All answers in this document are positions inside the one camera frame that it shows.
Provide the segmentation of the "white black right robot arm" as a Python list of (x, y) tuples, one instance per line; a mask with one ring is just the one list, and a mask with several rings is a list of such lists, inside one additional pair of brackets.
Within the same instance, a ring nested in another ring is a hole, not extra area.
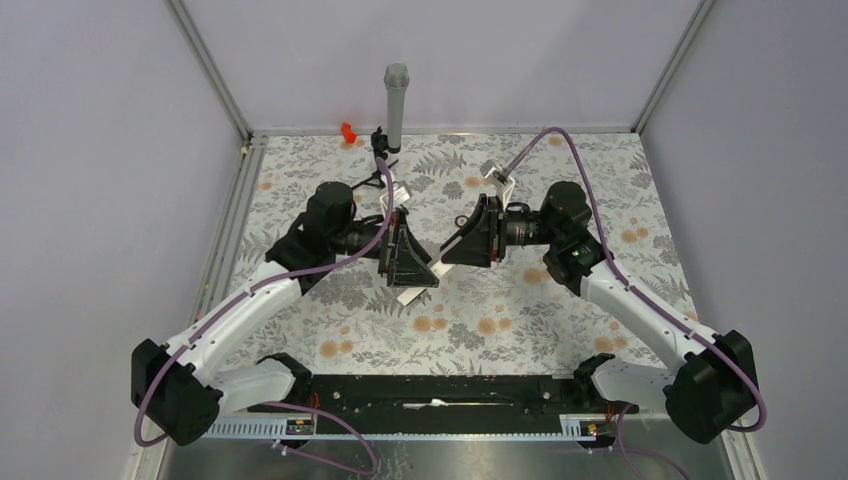
[(560, 181), (541, 207), (504, 204), (482, 194), (471, 216), (440, 248), (448, 265), (489, 268), (510, 247), (545, 245), (551, 278), (622, 323), (662, 361), (635, 365), (598, 354), (575, 370), (575, 402), (597, 412), (610, 401), (667, 414), (689, 439), (708, 444), (753, 409), (761, 397), (753, 348), (741, 333), (718, 334), (693, 321), (617, 266), (588, 228), (586, 193)]

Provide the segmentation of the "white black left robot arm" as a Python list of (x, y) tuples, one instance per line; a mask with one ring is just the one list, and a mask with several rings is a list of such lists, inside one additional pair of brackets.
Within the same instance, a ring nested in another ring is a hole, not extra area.
[(282, 309), (304, 297), (329, 273), (374, 259), (394, 288), (434, 288), (431, 257), (407, 222), (405, 184), (388, 188), (382, 213), (356, 216), (353, 189), (320, 184), (306, 208), (266, 252), (248, 279), (201, 320), (158, 344), (141, 342), (131, 356), (131, 401), (136, 422), (151, 420), (180, 446), (201, 438), (219, 416), (276, 401), (296, 411), (309, 401), (308, 370), (287, 354), (224, 369), (225, 360)]

